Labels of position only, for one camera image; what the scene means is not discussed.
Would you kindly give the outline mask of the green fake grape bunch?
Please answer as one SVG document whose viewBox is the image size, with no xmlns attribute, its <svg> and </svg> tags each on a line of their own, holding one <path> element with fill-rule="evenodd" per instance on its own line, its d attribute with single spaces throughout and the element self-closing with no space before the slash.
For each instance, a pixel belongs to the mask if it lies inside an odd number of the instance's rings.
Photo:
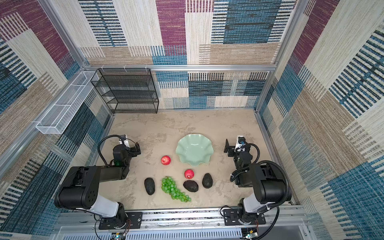
<svg viewBox="0 0 384 240">
<path fill-rule="evenodd" d="M 173 200 L 179 200 L 184 203 L 192 201 L 192 199 L 187 194 L 182 192 L 177 187 L 176 182 L 171 177 L 162 178 L 161 189 L 164 193 L 170 195 Z"/>
</svg>

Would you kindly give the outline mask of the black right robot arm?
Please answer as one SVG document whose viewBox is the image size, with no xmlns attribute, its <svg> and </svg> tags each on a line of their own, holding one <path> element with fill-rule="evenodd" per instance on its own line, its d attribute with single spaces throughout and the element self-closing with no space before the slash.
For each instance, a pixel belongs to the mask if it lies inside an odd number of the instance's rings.
<svg viewBox="0 0 384 240">
<path fill-rule="evenodd" d="M 231 146 L 226 140 L 224 153 L 232 157 L 236 169 L 230 182 L 239 188 L 252 188 L 253 193 L 242 198 L 237 206 L 237 219 L 241 225 L 257 222 L 264 224 L 264 213 L 277 208 L 292 197 L 289 179 L 283 168 L 275 162 L 260 160 L 261 151 L 243 136 Z"/>
</svg>

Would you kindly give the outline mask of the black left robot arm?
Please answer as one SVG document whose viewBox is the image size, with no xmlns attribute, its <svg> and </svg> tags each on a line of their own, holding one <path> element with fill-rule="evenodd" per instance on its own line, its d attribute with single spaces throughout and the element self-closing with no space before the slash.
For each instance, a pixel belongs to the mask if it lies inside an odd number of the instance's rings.
<svg viewBox="0 0 384 240">
<path fill-rule="evenodd" d="M 101 152 L 101 144 L 110 138 L 118 138 L 120 143 L 113 148 L 113 159 L 108 163 Z M 104 165 L 70 168 L 55 196 L 55 206 L 99 216 L 100 230 L 128 229 L 132 220 L 124 205 L 99 194 L 99 186 L 127 177 L 132 158 L 141 154 L 140 144 L 125 135 L 109 135 L 99 141 L 97 152 Z"/>
</svg>

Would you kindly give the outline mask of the dark fake avocado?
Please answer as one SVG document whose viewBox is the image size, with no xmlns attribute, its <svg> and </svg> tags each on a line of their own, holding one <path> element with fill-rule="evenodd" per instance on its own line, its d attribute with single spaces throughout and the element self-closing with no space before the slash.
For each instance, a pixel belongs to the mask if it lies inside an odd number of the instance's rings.
<svg viewBox="0 0 384 240">
<path fill-rule="evenodd" d="M 153 178 L 146 178 L 144 181 L 145 190 L 149 196 L 153 195 L 156 191 L 156 185 Z"/>
<path fill-rule="evenodd" d="M 183 183 L 184 188 L 192 193 L 195 193 L 199 190 L 199 185 L 197 182 L 192 181 L 192 180 L 187 180 Z"/>
<path fill-rule="evenodd" d="M 213 186 L 213 178 L 211 174 L 206 173 L 202 179 L 202 185 L 204 188 L 209 189 Z"/>
</svg>

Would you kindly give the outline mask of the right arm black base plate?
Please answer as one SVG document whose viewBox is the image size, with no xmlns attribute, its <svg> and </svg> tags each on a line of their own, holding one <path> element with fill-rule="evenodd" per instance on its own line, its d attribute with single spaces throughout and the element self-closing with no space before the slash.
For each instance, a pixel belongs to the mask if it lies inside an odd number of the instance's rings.
<svg viewBox="0 0 384 240">
<path fill-rule="evenodd" d="M 250 225 L 265 225 L 266 220 L 262 215 L 257 216 L 255 219 L 252 217 L 250 220 L 240 219 L 238 211 L 230 208 L 224 208 L 220 210 L 222 217 L 224 218 L 226 226 L 250 226 Z"/>
</svg>

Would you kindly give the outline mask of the light green scalloped fruit bowl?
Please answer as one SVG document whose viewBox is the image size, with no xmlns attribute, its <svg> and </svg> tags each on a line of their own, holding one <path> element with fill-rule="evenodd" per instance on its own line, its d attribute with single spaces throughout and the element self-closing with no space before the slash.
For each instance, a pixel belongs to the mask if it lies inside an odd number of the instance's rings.
<svg viewBox="0 0 384 240">
<path fill-rule="evenodd" d="M 201 134 L 189 134 L 179 140 L 176 154 L 180 162 L 193 167 L 208 164 L 214 153 L 212 141 Z"/>
</svg>

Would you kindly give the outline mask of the red fake apple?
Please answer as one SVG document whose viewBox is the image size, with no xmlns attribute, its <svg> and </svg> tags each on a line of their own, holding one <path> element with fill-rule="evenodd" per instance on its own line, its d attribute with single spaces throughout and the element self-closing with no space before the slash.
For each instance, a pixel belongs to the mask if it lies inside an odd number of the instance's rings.
<svg viewBox="0 0 384 240">
<path fill-rule="evenodd" d="M 195 176 L 195 173 L 194 173 L 193 170 L 187 169 L 184 172 L 184 176 L 185 176 L 186 179 L 190 180 L 190 179 L 192 179 Z"/>
<path fill-rule="evenodd" d="M 171 158 L 169 156 L 163 156 L 161 158 L 161 163 L 165 166 L 169 165 L 171 163 Z"/>
</svg>

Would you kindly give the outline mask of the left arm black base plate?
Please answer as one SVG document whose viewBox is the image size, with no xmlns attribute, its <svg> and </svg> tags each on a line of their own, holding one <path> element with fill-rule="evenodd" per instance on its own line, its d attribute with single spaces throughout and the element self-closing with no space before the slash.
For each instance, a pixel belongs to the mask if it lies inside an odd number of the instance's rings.
<svg viewBox="0 0 384 240">
<path fill-rule="evenodd" d="M 102 218 L 98 230 L 139 229 L 143 212 L 126 212 L 124 217 Z"/>
</svg>

